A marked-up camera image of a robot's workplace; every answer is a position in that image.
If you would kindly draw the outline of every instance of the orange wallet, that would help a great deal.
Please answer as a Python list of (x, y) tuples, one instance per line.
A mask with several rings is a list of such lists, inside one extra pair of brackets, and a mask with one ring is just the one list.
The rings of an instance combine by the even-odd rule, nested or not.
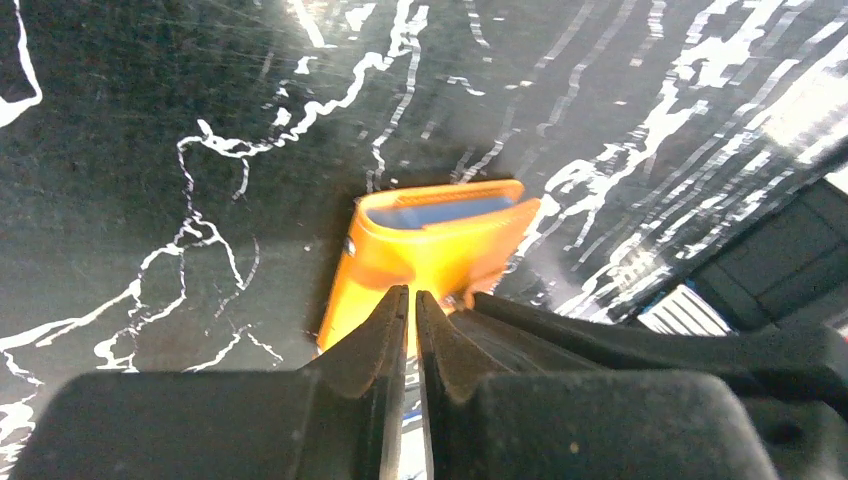
[[(429, 290), (445, 313), (490, 291), (539, 209), (517, 180), (407, 188), (362, 197), (342, 253), (318, 347), (361, 325), (393, 285)], [(410, 302), (415, 295), (410, 295)], [(410, 305), (408, 348), (417, 350)]]

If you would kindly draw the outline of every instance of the marble tabletop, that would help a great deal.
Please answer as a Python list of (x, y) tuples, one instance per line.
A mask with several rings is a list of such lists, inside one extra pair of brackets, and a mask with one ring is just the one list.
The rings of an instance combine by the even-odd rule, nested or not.
[(507, 176), (617, 321), (835, 166), (830, 0), (0, 1), (0, 477), (93, 370), (291, 369), (354, 200)]

